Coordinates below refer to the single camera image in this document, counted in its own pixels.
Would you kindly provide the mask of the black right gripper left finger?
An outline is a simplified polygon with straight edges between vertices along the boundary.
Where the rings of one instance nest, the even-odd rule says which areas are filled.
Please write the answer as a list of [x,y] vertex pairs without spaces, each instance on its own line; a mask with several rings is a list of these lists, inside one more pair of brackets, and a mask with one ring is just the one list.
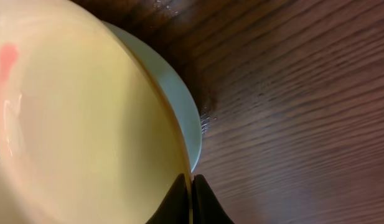
[[179,174],[146,224],[188,224],[189,196],[185,175]]

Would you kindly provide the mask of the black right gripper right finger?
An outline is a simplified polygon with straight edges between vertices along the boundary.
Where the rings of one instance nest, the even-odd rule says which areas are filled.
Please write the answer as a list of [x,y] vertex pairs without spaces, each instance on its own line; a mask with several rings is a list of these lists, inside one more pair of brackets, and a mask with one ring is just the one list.
[[234,224],[202,174],[195,175],[192,181],[192,208],[193,223]]

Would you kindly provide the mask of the light blue plate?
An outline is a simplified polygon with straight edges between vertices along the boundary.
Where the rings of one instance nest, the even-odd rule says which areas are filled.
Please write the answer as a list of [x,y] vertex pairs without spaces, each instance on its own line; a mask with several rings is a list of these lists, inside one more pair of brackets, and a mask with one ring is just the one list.
[[125,30],[105,22],[156,79],[176,115],[187,147],[190,168],[195,169],[202,150],[202,128],[195,101],[177,72],[154,49]]

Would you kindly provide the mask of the yellow plate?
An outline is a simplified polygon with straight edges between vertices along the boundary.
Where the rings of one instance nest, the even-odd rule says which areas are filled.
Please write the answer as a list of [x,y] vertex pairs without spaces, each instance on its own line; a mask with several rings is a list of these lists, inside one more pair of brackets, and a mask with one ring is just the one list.
[[71,1],[0,1],[0,173],[30,223],[146,223],[179,174],[190,199],[160,86]]

